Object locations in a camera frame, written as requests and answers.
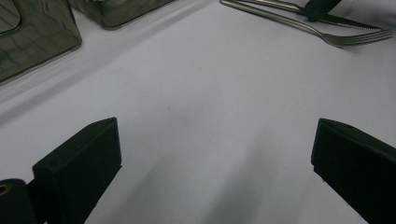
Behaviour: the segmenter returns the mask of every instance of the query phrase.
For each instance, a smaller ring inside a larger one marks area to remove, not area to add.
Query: knife
[[[306,10],[304,7],[299,7],[293,3],[277,1],[277,0],[237,0],[237,1],[253,3],[253,4],[262,5],[262,6],[266,6],[266,7],[274,7],[274,8],[278,8],[278,9],[283,9],[283,10],[286,10],[289,12],[294,12],[296,14],[306,16],[307,18],[308,18],[307,15],[312,15],[312,11],[313,11],[312,9]],[[353,28],[353,29],[373,30],[373,31],[383,30],[382,28],[379,28],[379,27],[364,24],[364,23],[361,23],[358,21],[351,21],[348,19],[344,19],[341,17],[331,15],[331,14],[321,14],[318,21],[328,23],[331,25],[338,25],[338,26],[343,26],[343,27]]]

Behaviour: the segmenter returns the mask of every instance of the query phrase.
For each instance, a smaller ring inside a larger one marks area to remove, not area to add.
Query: round hole
[[[11,190],[11,185],[9,184],[2,184],[0,185],[0,196],[7,194]]]

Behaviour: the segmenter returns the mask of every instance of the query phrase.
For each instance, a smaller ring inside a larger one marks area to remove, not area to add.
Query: silverware
[[[262,6],[266,6],[266,7],[274,7],[274,8],[283,9],[283,10],[286,10],[289,12],[294,12],[296,14],[306,16],[306,12],[303,7],[299,7],[298,5],[289,3],[289,2],[277,1],[277,0],[238,0],[238,1],[253,3],[253,4],[262,5]],[[372,31],[383,30],[382,28],[379,28],[379,27],[364,24],[364,23],[361,23],[358,21],[351,21],[348,19],[330,15],[330,14],[323,14],[321,16],[321,18],[319,19],[319,21],[328,23],[331,25],[338,25],[338,26],[343,26],[343,27],[353,28],[353,29],[372,30]]]
[[[358,45],[365,45],[365,44],[371,44],[377,41],[389,39],[393,37],[392,31],[391,30],[381,30],[377,32],[373,32],[370,34],[365,34],[365,35],[350,35],[350,36],[338,36],[338,35],[329,35],[329,34],[323,34],[317,29],[315,29],[312,26],[309,26],[305,23],[277,15],[275,13],[265,11],[260,8],[256,7],[251,7],[246,4],[242,4],[233,0],[220,0],[220,2],[228,7],[233,7],[239,10],[243,10],[258,16],[262,16],[264,18],[273,20],[273,21],[279,21],[284,24],[293,26],[295,28],[307,31],[308,33],[312,35],[316,35],[323,39],[326,43],[341,48],[341,47],[346,47],[346,46],[358,46]]]

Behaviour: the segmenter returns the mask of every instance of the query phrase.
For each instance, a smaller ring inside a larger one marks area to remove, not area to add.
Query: fork
[[[262,16],[264,18],[267,18],[267,19],[270,19],[273,21],[279,21],[284,24],[290,25],[292,27],[304,30],[312,35],[316,35],[316,36],[320,37],[327,44],[335,46],[337,48],[371,44],[371,43],[374,43],[377,41],[381,41],[381,40],[385,40],[385,39],[389,39],[389,38],[393,37],[392,31],[390,29],[372,32],[372,33],[364,34],[364,35],[339,36],[339,35],[324,34],[310,25],[307,25],[305,23],[281,16],[281,15],[277,15],[277,14],[269,12],[269,11],[265,11],[260,8],[251,7],[249,5],[238,3],[233,0],[220,0],[220,2],[225,6],[243,10],[243,11],[246,11],[246,12],[258,15],[258,16]]]

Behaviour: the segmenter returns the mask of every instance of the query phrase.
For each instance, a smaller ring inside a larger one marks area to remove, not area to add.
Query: table
[[[392,0],[334,10],[396,33]],[[396,146],[394,38],[338,49],[213,0],[112,32],[74,12],[82,47],[0,87],[0,179],[117,117],[123,166],[87,223],[365,223],[310,154],[319,118]]]

